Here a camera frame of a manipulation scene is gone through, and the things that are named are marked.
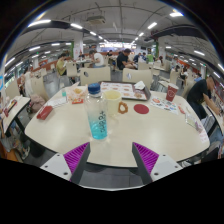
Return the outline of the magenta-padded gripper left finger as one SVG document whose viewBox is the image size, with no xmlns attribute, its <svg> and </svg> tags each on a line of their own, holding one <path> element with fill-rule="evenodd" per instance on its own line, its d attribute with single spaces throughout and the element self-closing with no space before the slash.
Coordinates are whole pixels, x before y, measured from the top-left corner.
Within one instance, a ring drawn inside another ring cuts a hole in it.
<svg viewBox="0 0 224 224">
<path fill-rule="evenodd" d="M 65 154 L 56 153 L 41 166 L 41 169 L 78 184 L 84 172 L 89 154 L 90 143 L 87 142 Z"/>
</svg>

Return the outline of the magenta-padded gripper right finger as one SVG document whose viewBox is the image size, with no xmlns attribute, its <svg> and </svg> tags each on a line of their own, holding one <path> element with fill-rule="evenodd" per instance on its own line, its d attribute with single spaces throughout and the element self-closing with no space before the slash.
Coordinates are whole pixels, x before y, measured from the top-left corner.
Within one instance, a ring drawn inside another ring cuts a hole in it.
<svg viewBox="0 0 224 224">
<path fill-rule="evenodd" d="M 182 169 L 170 156 L 166 154 L 159 155 L 136 142 L 132 143 L 132 153 L 144 185 Z"/>
</svg>

